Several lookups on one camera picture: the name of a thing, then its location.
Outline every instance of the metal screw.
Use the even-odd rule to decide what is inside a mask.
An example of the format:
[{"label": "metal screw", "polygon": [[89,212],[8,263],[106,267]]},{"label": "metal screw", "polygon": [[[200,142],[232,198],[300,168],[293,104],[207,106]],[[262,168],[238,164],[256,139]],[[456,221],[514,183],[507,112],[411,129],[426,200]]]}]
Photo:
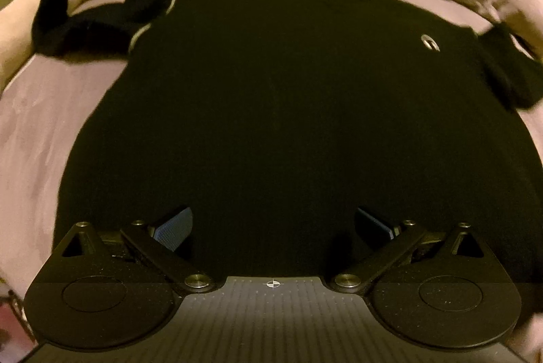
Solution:
[{"label": "metal screw", "polygon": [[342,288],[355,288],[362,283],[360,278],[354,274],[338,274],[334,278],[334,282]]},{"label": "metal screw", "polygon": [[185,279],[185,284],[191,288],[205,288],[211,285],[211,279],[205,274],[191,274]]}]

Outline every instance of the white logo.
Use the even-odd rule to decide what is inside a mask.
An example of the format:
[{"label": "white logo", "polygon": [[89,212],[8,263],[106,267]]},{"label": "white logo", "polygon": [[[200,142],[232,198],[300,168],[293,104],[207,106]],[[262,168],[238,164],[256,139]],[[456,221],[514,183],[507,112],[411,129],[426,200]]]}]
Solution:
[{"label": "white logo", "polygon": [[435,42],[435,40],[432,37],[424,34],[423,36],[420,37],[420,39],[423,41],[424,45],[431,51],[440,52],[438,44]]},{"label": "white logo", "polygon": [[277,288],[279,285],[284,285],[284,283],[279,283],[278,281],[269,281],[267,283],[264,283],[264,285],[267,285],[270,288]]}]

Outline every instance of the bed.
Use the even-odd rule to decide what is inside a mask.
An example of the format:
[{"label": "bed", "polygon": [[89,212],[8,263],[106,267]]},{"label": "bed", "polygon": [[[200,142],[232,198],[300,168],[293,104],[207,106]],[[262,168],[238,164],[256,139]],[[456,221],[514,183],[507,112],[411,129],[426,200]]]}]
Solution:
[{"label": "bed", "polygon": [[[123,0],[89,0],[75,12],[119,1]],[[434,12],[451,23],[470,26],[477,33],[491,27],[488,20],[491,15],[482,8],[480,13],[488,14],[487,18],[453,0],[403,1]],[[511,24],[525,31],[526,22],[518,18],[512,16]],[[532,44],[536,45],[532,49],[538,43],[534,31],[537,29],[531,28],[523,37],[533,39]],[[526,53],[518,42],[515,44],[519,52]],[[57,194],[71,147],[83,123],[125,65],[124,59],[66,61],[32,55],[2,94],[0,274],[21,297],[51,253]],[[543,157],[543,103],[520,114]],[[533,332],[537,321],[535,317],[515,345],[532,361],[539,355],[537,334]]]}]

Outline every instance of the striped gray surface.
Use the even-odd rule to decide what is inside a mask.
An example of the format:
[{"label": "striped gray surface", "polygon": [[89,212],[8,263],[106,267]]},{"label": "striped gray surface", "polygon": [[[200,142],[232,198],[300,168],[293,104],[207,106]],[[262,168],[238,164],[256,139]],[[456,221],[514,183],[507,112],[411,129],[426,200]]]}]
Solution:
[{"label": "striped gray surface", "polygon": [[230,277],[188,296],[159,332],[132,346],[77,353],[43,346],[29,363],[520,363],[496,344],[463,353],[425,349],[378,323],[362,298],[318,278]]}]

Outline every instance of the mattress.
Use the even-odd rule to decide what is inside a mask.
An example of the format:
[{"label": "mattress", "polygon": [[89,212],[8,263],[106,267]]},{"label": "mattress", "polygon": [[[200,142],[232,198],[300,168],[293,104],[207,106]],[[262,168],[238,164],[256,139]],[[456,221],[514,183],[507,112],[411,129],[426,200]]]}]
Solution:
[{"label": "mattress", "polygon": [[[103,3],[90,0],[83,11]],[[403,0],[477,33],[491,25],[450,0]],[[0,100],[0,275],[24,297],[51,253],[58,188],[78,131],[126,61],[34,55]],[[543,156],[543,104],[521,113]]]}]

